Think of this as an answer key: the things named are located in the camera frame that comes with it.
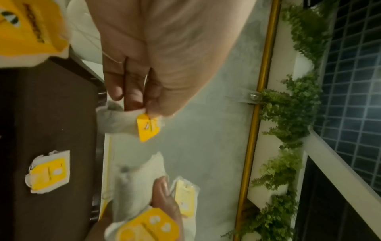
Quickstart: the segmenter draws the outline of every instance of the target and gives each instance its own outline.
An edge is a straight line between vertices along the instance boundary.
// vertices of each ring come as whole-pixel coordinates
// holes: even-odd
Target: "white string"
[[[73,27],[75,27],[75,29],[76,29],[78,32],[80,32],[80,33],[82,34],[82,36],[84,36],[85,39],[87,39],[87,40],[88,40],[91,44],[93,44],[97,49],[99,49],[100,51],[102,51],[102,53],[103,53],[107,58],[109,58],[109,59],[111,59],[112,61],[117,62],[117,63],[119,63],[119,64],[122,64],[122,63],[123,63],[123,62],[121,62],[121,61],[116,61],[115,59],[113,59],[110,55],[108,55],[108,54],[105,53],[101,48],[99,48],[99,47],[97,46],[96,43],[94,43],[93,41],[91,41],[91,40],[86,36],[86,35],[90,35],[90,34],[84,32],[84,31],[79,30],[79,28],[78,28],[73,22],[71,22],[71,21],[70,21],[70,24],[73,25]]]

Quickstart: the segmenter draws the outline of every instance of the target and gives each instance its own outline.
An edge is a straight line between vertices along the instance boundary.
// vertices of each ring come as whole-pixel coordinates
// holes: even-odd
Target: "concrete floor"
[[[234,228],[253,111],[235,98],[240,88],[256,89],[270,6],[258,0],[226,63],[158,136],[146,143],[112,137],[110,168],[138,165],[160,151],[172,180],[180,175],[201,188],[196,241],[221,240]]]

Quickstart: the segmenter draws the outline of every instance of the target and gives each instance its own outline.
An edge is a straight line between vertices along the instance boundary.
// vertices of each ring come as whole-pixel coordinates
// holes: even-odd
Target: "fingernail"
[[[165,178],[163,178],[162,180],[162,191],[165,194],[165,196],[169,196],[168,184]]]

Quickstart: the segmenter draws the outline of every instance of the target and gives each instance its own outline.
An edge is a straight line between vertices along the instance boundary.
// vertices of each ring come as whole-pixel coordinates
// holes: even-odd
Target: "black grid wall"
[[[381,0],[341,0],[314,129],[381,196]]]

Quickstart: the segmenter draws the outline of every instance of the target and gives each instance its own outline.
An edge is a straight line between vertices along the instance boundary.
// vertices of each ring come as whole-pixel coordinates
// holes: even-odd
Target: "yellow stripe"
[[[273,47],[275,42],[280,9],[281,9],[281,0],[273,0],[271,4],[271,11],[270,11],[270,17],[269,17],[269,24],[267,27],[265,47],[263,51],[261,68],[260,68],[260,73],[258,78],[258,85],[257,85],[258,92],[261,92],[264,88],[267,87],[267,80],[269,77],[271,58],[273,54]],[[254,150],[255,150],[255,145],[256,145],[258,131],[259,131],[260,112],[261,112],[261,106],[258,104],[255,105],[253,118],[251,121],[249,140],[248,140],[247,150],[246,150],[246,158],[245,158],[245,164],[244,164],[243,175],[242,175],[241,190],[239,193],[237,217],[235,221],[236,229],[240,228],[241,221],[242,221],[241,220],[242,212],[244,211],[244,203],[245,203],[245,200],[247,199],[251,169],[253,166]],[[240,238],[236,235],[234,237],[234,241],[239,241],[239,240]]]
[[[108,191],[108,181],[109,181],[108,180],[108,171],[109,171],[108,168],[109,168],[109,163],[110,163],[110,159],[111,159],[110,158],[110,153],[111,153],[110,150],[111,150],[111,136],[109,136],[109,140],[108,140],[107,171],[106,171],[106,190],[105,190],[105,192]],[[102,210],[100,211],[100,214],[99,214],[99,219],[102,218],[104,210],[106,209],[107,204],[108,204],[108,202],[105,200],[105,203],[104,203],[104,205],[102,207]]]

